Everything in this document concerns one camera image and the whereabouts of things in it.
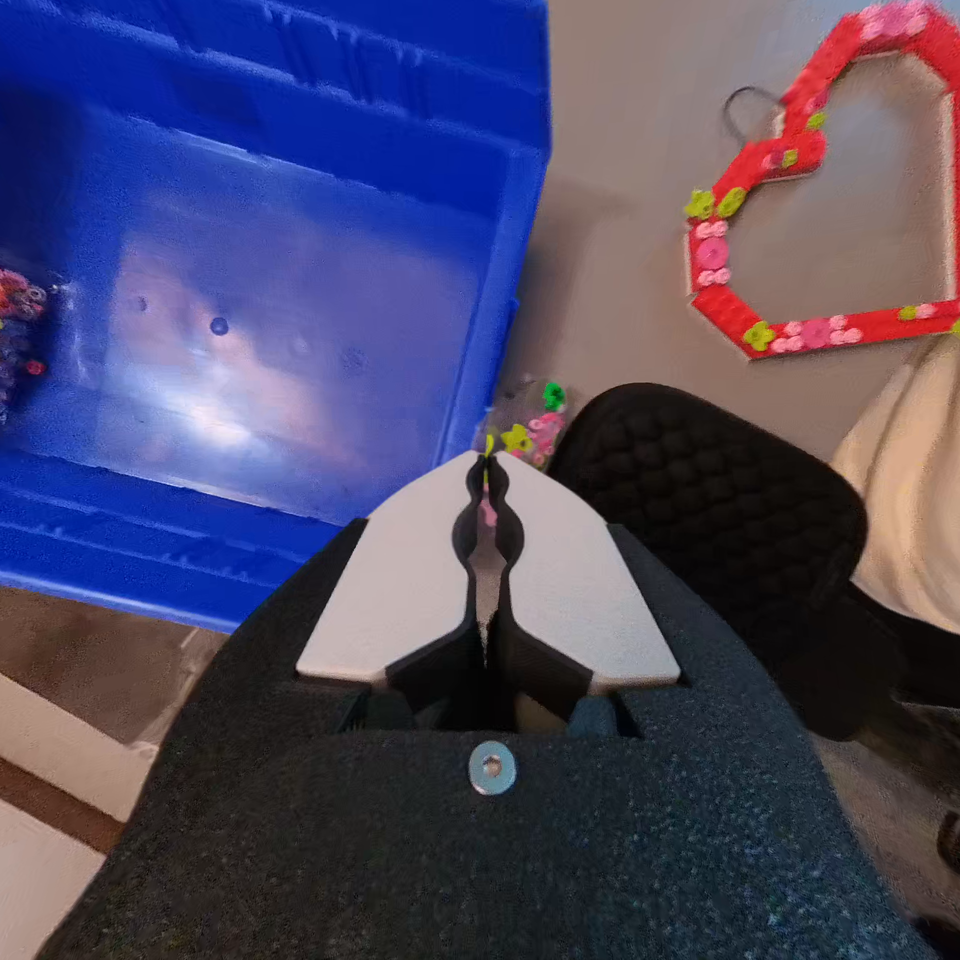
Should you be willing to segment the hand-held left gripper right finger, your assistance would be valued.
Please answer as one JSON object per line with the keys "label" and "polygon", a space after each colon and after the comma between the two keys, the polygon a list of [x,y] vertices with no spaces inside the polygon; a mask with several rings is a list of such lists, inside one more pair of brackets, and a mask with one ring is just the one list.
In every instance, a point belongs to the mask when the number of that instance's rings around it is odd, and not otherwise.
{"label": "hand-held left gripper right finger", "polygon": [[588,696],[673,687],[681,667],[603,517],[514,456],[487,460],[504,561],[494,663],[547,710]]}

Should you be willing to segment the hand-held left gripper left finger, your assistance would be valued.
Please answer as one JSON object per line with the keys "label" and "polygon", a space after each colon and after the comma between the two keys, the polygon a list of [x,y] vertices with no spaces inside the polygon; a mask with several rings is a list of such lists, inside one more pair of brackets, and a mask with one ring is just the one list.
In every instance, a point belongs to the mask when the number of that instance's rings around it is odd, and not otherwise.
{"label": "hand-held left gripper left finger", "polygon": [[422,710],[483,668],[470,557],[485,470],[483,454],[462,453],[367,517],[298,676],[394,690]]}

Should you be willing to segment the small clear bag of beads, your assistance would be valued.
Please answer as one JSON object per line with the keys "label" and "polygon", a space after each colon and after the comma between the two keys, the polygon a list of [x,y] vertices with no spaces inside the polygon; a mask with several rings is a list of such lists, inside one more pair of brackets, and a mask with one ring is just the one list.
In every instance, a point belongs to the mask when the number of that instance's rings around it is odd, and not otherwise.
{"label": "small clear bag of beads", "polygon": [[564,386],[553,379],[527,376],[499,390],[487,403],[472,449],[486,457],[506,452],[544,472],[569,421]]}

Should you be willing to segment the blue plastic bin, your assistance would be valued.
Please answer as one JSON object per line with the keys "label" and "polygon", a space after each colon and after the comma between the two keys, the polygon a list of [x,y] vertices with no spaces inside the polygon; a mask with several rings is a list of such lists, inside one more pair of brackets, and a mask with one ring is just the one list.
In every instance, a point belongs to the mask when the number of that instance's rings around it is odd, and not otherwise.
{"label": "blue plastic bin", "polygon": [[1,29],[2,266],[57,287],[2,586],[230,632],[472,445],[549,162],[546,2]]}

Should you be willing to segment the grey desk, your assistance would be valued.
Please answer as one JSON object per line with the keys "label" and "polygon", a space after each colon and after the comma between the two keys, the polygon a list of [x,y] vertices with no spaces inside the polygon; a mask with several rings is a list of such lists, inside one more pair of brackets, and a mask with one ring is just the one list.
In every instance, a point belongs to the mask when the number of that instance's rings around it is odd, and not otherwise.
{"label": "grey desk", "polygon": [[[958,337],[751,362],[686,295],[682,208],[738,151],[744,87],[781,96],[866,2],[551,2],[554,149],[501,391],[550,378],[690,392],[830,460],[904,363]],[[769,323],[929,303],[948,289],[946,98],[924,64],[860,61],[834,86],[813,174],[750,191],[731,286]]]}

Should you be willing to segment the person's white clothing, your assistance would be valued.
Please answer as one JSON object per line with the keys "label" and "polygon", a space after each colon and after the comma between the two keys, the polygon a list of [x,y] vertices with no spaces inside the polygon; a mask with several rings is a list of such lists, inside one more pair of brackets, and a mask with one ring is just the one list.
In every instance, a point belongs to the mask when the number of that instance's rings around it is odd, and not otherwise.
{"label": "person's white clothing", "polygon": [[906,618],[959,633],[959,341],[929,338],[833,455],[868,536],[853,583]]}

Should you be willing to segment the red heart-shaped bead frame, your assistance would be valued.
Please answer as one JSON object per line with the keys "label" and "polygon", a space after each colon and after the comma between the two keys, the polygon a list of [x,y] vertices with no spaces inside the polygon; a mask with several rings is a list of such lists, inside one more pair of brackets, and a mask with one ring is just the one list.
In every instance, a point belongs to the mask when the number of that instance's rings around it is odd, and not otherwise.
{"label": "red heart-shaped bead frame", "polygon": [[684,208],[691,309],[748,361],[958,338],[958,13],[845,13]]}

